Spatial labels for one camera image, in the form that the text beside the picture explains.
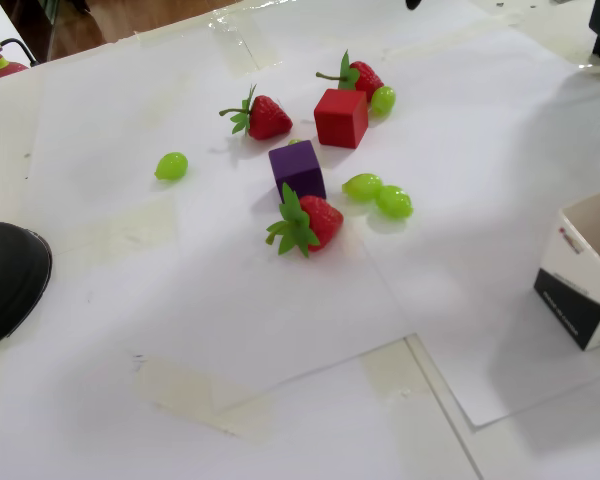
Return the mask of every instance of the toy fruit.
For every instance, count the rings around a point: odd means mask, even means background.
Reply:
[[[344,217],[329,205],[324,198],[305,195],[300,199],[302,210],[309,214],[309,228],[316,234],[319,245],[309,244],[310,252],[322,250],[335,237],[342,226]]]
[[[187,173],[187,157],[178,152],[167,153],[156,168],[154,174],[158,180],[178,180]]]
[[[367,95],[367,102],[371,102],[371,98],[375,91],[382,87],[384,83],[380,80],[373,69],[364,62],[353,62],[349,65],[349,51],[347,50],[342,57],[340,63],[340,76],[331,77],[316,73],[316,77],[326,78],[327,80],[338,80],[339,90],[360,90]]]
[[[371,102],[373,94],[384,86],[380,77],[376,75],[373,69],[364,62],[353,62],[352,68],[358,69],[360,78],[356,82],[356,90],[360,90],[367,94],[367,102]]]
[[[383,187],[376,197],[378,208],[392,218],[407,218],[413,213],[411,198],[400,187]]]
[[[342,191],[357,202],[368,202],[382,190],[382,180],[372,173],[361,173],[342,185]]]
[[[229,108],[220,112],[220,116],[229,112],[237,112],[237,115],[231,117],[231,121],[236,124],[232,133],[238,133],[244,129],[256,140],[266,140],[291,130],[293,122],[269,97],[259,95],[251,105],[255,89],[255,85],[251,87],[249,96],[242,101],[242,108]]]
[[[286,183],[282,194],[284,203],[280,204],[280,213],[284,220],[267,228],[267,244],[272,245],[275,237],[282,235],[278,255],[297,246],[305,257],[309,251],[324,248],[342,226],[342,214],[320,197],[306,195],[299,200]]]
[[[396,104],[396,92],[391,87],[380,87],[371,97],[371,110],[376,115],[387,115]]]

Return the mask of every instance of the strawberry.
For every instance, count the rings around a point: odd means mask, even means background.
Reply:
[[[355,68],[360,72],[360,78],[356,82],[356,90],[366,92],[367,102],[371,103],[371,97],[377,89],[384,87],[384,83],[372,68],[364,62],[353,62],[351,68]]]
[[[300,199],[300,207],[309,214],[309,228],[316,234],[320,245],[309,245],[310,252],[323,249],[338,233],[344,217],[327,203],[324,198],[305,195]]]
[[[282,185],[280,204],[282,218],[267,228],[267,244],[272,245],[276,235],[282,235],[278,255],[297,246],[305,257],[309,252],[324,248],[342,226],[342,214],[324,199],[306,195],[298,200],[296,192],[286,183]]]
[[[316,73],[316,77],[327,80],[338,80],[340,90],[359,90],[367,94],[367,102],[371,103],[371,97],[377,89],[384,86],[380,77],[364,62],[353,62],[349,65],[349,51],[344,52],[340,62],[340,76],[330,77],[322,73]]]
[[[251,106],[251,98],[255,89],[255,85],[251,87],[249,96],[242,101],[242,108],[229,108],[220,112],[220,116],[229,112],[238,112],[237,115],[231,117],[231,121],[236,124],[232,133],[238,133],[244,129],[256,140],[266,140],[291,130],[293,122],[269,97],[259,95],[253,100],[253,106]]]

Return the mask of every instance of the wooden floor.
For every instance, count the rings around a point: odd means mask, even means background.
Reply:
[[[202,15],[234,0],[87,0],[91,14],[59,0],[49,60]]]

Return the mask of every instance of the purple cube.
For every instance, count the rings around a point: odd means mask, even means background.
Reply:
[[[305,195],[327,198],[318,157],[309,140],[271,150],[269,160],[281,199],[284,183],[298,194],[298,198]]]

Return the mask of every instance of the green grape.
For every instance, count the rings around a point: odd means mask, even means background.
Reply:
[[[178,180],[187,173],[189,162],[187,157],[178,152],[167,153],[156,168],[158,180]]]
[[[387,185],[376,197],[378,208],[382,213],[392,218],[407,218],[413,213],[413,206],[409,195],[400,187]]]
[[[396,92],[393,91],[393,88],[385,85],[373,92],[373,97],[371,97],[371,109],[373,113],[387,115],[395,104]]]
[[[382,189],[380,177],[361,173],[342,185],[342,191],[357,202],[368,202],[376,198]]]

